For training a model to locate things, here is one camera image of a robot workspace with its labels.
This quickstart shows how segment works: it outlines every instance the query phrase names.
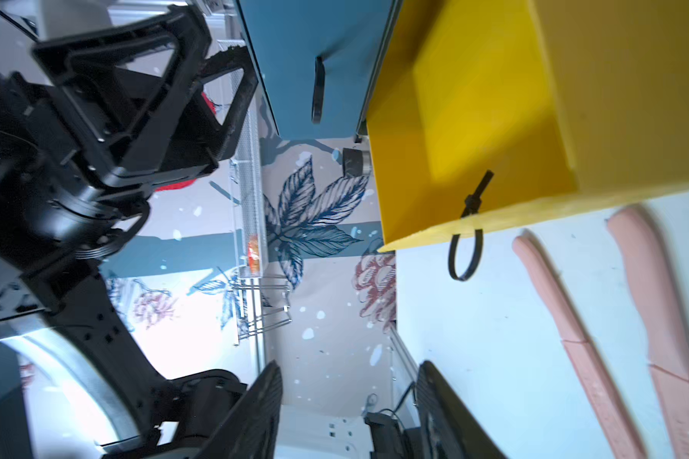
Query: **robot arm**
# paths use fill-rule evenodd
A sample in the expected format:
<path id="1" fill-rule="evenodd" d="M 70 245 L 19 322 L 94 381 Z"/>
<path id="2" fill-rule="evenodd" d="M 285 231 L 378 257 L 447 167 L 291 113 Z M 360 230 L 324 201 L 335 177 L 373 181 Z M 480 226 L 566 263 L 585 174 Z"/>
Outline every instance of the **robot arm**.
<path id="1" fill-rule="evenodd" d="M 209 175 L 235 152 L 257 80 L 247 49 L 205 60 L 210 42 L 197 9 L 171 7 L 38 43 L 34 58 L 53 87 L 0 75 L 0 341 L 64 390 L 107 457 L 273 456 L 278 366 L 250 390 L 223 370 L 166 380 L 98 271 L 147 220 L 156 188 Z M 166 49 L 162 76 L 122 67 Z M 202 86 L 237 69 L 242 83 L 219 124 Z M 112 229 L 138 215 L 130 230 Z M 156 446 L 163 421 L 179 426 Z"/>

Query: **yellow box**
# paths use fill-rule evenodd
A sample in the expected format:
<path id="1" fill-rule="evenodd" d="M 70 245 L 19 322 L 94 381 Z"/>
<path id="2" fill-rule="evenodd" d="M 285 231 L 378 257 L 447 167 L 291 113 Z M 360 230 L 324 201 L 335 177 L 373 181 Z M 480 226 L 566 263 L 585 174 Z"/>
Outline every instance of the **yellow box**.
<path id="1" fill-rule="evenodd" d="M 367 123 L 382 251 L 689 189 L 689 0 L 404 0 Z"/>

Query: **blue cabinet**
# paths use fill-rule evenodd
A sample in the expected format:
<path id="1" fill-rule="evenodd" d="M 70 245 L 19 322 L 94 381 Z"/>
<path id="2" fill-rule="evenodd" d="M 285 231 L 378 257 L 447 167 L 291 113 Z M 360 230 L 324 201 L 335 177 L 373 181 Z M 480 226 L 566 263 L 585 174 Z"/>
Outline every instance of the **blue cabinet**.
<path id="1" fill-rule="evenodd" d="M 351 137 L 364 118 L 400 0 L 237 0 L 278 135 Z M 319 124 L 312 122 L 317 57 L 325 70 Z"/>

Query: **metal rack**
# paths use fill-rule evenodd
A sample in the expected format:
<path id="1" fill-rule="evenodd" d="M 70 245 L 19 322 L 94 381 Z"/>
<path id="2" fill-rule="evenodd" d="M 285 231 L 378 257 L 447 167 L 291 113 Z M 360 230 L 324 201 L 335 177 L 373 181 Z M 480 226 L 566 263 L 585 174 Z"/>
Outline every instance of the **metal rack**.
<path id="1" fill-rule="evenodd" d="M 219 40 L 217 44 L 221 50 L 230 46 L 245 46 L 245 42 L 239 40 Z M 229 107 L 224 102 L 231 101 L 241 75 L 242 72 L 235 71 L 227 78 L 218 80 L 223 85 L 221 111 Z M 229 193 L 237 268 L 228 279 L 226 289 L 231 292 L 235 302 L 233 315 L 237 326 L 234 344 L 239 346 L 242 340 L 250 340 L 260 372 L 266 364 L 263 334 L 292 322 L 289 294 L 293 288 L 283 275 L 264 275 L 268 264 L 268 244 L 261 185 L 257 99 L 254 98 L 250 104 L 235 156 L 229 161 Z"/>
<path id="2" fill-rule="evenodd" d="M 218 40 L 221 50 L 230 46 L 245 46 L 242 40 Z M 239 85 L 241 71 L 234 71 L 224 78 L 229 91 L 234 94 Z M 242 127 L 235 156 L 230 159 L 230 194 L 233 196 L 233 222 L 240 234 L 234 232 L 235 257 L 237 264 L 243 262 L 241 278 L 260 278 L 268 264 L 268 242 L 266 238 L 263 188 L 261 186 L 260 143 L 258 140 L 258 108 L 256 98 L 250 104 L 248 115 Z"/>
<path id="3" fill-rule="evenodd" d="M 242 339 L 283 327 L 293 321 L 289 302 L 289 294 L 293 288 L 285 276 L 237 278 L 231 280 L 228 286 L 235 293 L 235 300 L 239 301 L 239 310 L 233 309 L 238 325 L 236 345 Z M 280 292 L 283 306 L 271 306 L 264 291 Z"/>

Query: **black zip tie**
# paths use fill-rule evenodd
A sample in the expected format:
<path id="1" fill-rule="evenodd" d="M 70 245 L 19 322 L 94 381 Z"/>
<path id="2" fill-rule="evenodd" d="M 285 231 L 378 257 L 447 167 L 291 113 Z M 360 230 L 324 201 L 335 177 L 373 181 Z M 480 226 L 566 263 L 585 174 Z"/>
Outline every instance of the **black zip tie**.
<path id="1" fill-rule="evenodd" d="M 462 212 L 462 216 L 460 218 L 464 218 L 466 216 L 478 213 L 478 211 L 480 210 L 480 205 L 482 204 L 482 200 L 480 199 L 480 197 L 485 191 L 485 188 L 487 188 L 487 185 L 490 183 L 490 180 L 492 179 L 493 175 L 494 173 L 492 173 L 491 170 L 485 172 L 485 176 L 483 177 L 475 192 L 469 195 L 467 199 L 464 200 L 464 211 Z M 464 282 L 465 280 L 471 278 L 472 275 L 475 274 L 475 271 L 478 270 L 478 265 L 480 264 L 480 257 L 482 256 L 483 231 L 482 229 L 475 230 L 475 251 L 472 252 L 472 261 L 469 262 L 467 271 L 465 271 L 462 275 L 457 275 L 457 270 L 454 268 L 454 262 L 457 258 L 457 246 L 459 245 L 459 236 L 459 234 L 454 234 L 452 236 L 452 242 L 449 244 L 449 275 L 452 276 L 452 279 L 454 280 L 460 280 Z"/>

